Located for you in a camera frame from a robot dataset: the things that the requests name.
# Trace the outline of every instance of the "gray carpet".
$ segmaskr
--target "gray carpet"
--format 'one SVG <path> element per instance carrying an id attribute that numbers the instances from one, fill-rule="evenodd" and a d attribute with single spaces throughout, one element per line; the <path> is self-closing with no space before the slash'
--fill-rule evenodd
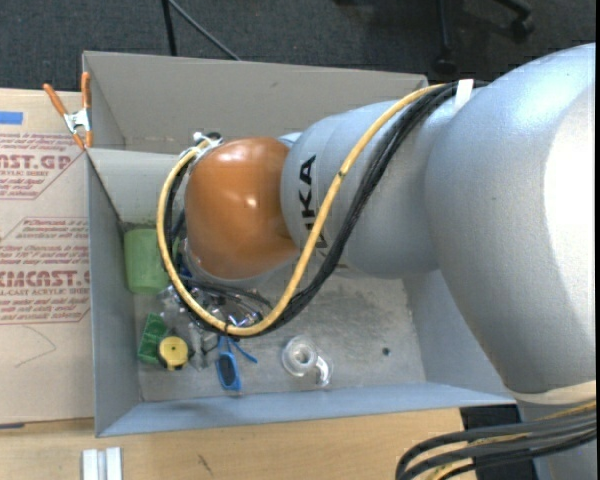
<path id="1" fill-rule="evenodd" d="M 422 73 L 448 80 L 434 0 L 176 0 L 240 58 Z M 513 15 L 489 0 L 453 0 L 459 71 L 492 80 L 513 67 L 596 40 L 596 0 L 527 0 L 536 30 L 507 37 Z M 227 58 L 173 14 L 178 53 Z M 160 0 L 0 0 L 0 87 L 76 89 L 80 54 L 169 54 Z"/>

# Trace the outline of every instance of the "cardboard box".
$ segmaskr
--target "cardboard box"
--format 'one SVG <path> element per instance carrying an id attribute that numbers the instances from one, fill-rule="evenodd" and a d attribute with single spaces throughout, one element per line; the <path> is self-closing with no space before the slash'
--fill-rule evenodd
<path id="1" fill-rule="evenodd" d="M 169 372 L 136 356 L 146 316 L 160 308 L 126 287 L 122 230 L 154 225 L 158 193 L 194 131 L 281 136 L 398 99 L 426 85 L 423 77 L 96 52 L 85 53 L 84 65 L 95 132 L 86 172 L 97 435 L 512 402 L 439 272 L 331 278 L 288 325 L 242 340 L 258 364 L 238 357 L 240 396 L 220 387 L 213 366 Z M 333 359 L 328 389 L 282 368 L 282 348 L 300 333 Z"/>
<path id="2" fill-rule="evenodd" d="M 42 90 L 0 89 L 0 425 L 93 415 L 84 160 Z"/>

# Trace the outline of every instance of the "orange clip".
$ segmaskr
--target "orange clip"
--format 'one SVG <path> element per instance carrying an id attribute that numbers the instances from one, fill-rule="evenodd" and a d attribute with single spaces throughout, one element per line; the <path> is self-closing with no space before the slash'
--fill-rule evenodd
<path id="1" fill-rule="evenodd" d="M 74 112 L 73 114 L 69 114 L 69 112 L 67 112 L 67 109 L 62 103 L 62 100 L 50 84 L 42 85 L 44 92 L 46 92 L 49 98 L 51 99 L 51 103 L 53 104 L 54 108 L 58 111 L 58 114 L 60 114 L 64 119 L 67 128 L 73 136 L 73 140 L 82 150 L 84 150 L 85 147 L 91 147 L 91 145 L 93 144 L 93 131 L 91 130 L 91 125 L 89 122 L 89 114 L 91 112 L 90 82 L 91 77 L 89 73 L 85 71 L 84 73 L 82 73 L 82 78 L 80 80 L 80 89 L 82 92 L 82 108 L 77 112 Z M 82 140 L 82 137 L 78 135 L 78 126 L 83 126 L 85 128 L 85 140 Z"/>

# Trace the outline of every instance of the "cardboard sheet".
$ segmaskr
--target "cardboard sheet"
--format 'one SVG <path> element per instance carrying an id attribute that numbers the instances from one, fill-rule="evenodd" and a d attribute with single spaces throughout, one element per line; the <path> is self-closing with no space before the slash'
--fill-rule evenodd
<path id="1" fill-rule="evenodd" d="M 43 91 L 0 89 L 0 424 L 93 414 L 84 163 Z"/>

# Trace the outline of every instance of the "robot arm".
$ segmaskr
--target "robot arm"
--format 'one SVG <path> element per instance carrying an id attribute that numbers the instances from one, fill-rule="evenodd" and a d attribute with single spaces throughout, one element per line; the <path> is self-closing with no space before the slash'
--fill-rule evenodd
<path id="1" fill-rule="evenodd" d="M 189 270 L 256 288 L 302 248 L 299 263 L 315 251 L 347 275 L 440 269 L 518 401 L 595 399 L 595 45 L 533 61 L 474 89 L 463 105 L 453 92 L 429 88 L 278 140 L 202 144 L 209 150 L 186 189 Z M 161 198 L 168 269 L 170 185 L 198 156 L 181 159 Z M 200 190 L 201 179 L 212 193 Z M 323 269 L 314 292 L 330 273 Z M 189 302 L 177 272 L 169 274 Z M 310 300 L 294 296 L 292 284 L 273 311 L 243 326 L 192 309 L 218 331 L 257 336 Z"/>

